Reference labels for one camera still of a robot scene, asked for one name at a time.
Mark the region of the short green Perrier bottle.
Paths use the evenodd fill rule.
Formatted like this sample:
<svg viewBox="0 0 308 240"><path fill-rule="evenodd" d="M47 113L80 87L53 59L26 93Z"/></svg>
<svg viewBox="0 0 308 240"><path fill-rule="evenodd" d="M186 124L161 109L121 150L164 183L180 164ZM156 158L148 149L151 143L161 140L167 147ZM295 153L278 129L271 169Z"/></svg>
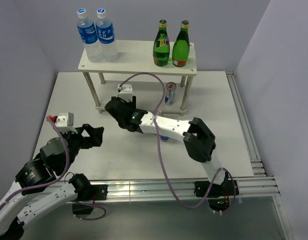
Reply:
<svg viewBox="0 0 308 240"><path fill-rule="evenodd" d="M170 41L167 33L167 21L161 19L159 28L154 40L152 56L154 64L163 67L168 64L170 57Z"/></svg>

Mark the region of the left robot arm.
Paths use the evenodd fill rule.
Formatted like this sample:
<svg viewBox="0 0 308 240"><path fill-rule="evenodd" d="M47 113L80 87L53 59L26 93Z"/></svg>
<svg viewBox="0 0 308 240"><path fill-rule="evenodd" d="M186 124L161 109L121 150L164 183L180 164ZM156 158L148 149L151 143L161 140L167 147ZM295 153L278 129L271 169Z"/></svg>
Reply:
<svg viewBox="0 0 308 240"><path fill-rule="evenodd" d="M92 185L82 173L35 203L35 197L56 184L67 173L80 150L100 147L103 127L83 124L73 132L59 133L40 148L15 176L11 188L0 202L0 240L19 240L26 227L39 217L71 201L86 201L93 196Z"/></svg>

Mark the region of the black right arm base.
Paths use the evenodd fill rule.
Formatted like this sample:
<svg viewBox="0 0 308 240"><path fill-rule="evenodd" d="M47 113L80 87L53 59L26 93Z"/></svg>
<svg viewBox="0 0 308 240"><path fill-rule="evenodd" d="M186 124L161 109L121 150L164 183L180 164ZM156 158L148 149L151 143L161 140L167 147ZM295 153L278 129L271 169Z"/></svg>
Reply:
<svg viewBox="0 0 308 240"><path fill-rule="evenodd" d="M214 211L225 211L230 207L230 197L239 195L237 181L225 180L221 185L213 184L207 195L208 204ZM194 182L194 194L198 198L203 198L210 186L207 180Z"/></svg>

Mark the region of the silver blue energy can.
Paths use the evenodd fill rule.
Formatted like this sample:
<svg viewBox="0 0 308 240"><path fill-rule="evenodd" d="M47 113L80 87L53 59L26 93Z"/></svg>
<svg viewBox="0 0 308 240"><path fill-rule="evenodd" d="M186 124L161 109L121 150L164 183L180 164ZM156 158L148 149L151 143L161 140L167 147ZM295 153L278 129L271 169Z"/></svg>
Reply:
<svg viewBox="0 0 308 240"><path fill-rule="evenodd" d="M175 102L176 84L168 82L165 87L165 104L171 106Z"/></svg>
<svg viewBox="0 0 308 240"><path fill-rule="evenodd" d="M167 142L169 140L169 137L160 135L160 140L163 142Z"/></svg>

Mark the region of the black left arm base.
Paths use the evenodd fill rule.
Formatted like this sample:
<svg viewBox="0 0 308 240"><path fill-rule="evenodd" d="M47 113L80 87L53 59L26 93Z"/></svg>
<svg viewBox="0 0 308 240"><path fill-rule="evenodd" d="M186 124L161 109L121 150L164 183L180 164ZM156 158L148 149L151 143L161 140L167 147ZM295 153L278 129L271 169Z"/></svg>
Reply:
<svg viewBox="0 0 308 240"><path fill-rule="evenodd" d="M88 205L96 205L97 201L105 201L107 199L108 185L107 184L92 184L89 193L84 198L78 197L75 202L80 202ZM87 218L90 217L94 208L79 203L72 203L71 210L74 215Z"/></svg>

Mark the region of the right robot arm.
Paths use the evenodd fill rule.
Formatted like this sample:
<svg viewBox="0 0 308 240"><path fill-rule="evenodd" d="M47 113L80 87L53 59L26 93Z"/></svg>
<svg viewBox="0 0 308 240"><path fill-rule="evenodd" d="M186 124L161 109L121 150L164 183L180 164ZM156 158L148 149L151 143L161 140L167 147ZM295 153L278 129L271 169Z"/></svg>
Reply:
<svg viewBox="0 0 308 240"><path fill-rule="evenodd" d="M156 134L184 143L189 157L207 164L212 176L221 168L217 159L212 159L216 149L216 137L198 117L192 120L176 120L137 109L136 104L113 96L105 105L105 110L117 121L122 129L141 134Z"/></svg>

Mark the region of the tall green Perrier bottle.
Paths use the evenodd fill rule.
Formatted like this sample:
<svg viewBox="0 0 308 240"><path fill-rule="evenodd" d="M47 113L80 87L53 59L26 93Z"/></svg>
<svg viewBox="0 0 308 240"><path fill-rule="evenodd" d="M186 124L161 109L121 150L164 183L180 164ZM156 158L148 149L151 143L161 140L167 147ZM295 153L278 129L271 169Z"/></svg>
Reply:
<svg viewBox="0 0 308 240"><path fill-rule="evenodd" d="M190 41L188 34L189 22L183 20L172 49L172 63L176 67L184 67L190 52Z"/></svg>

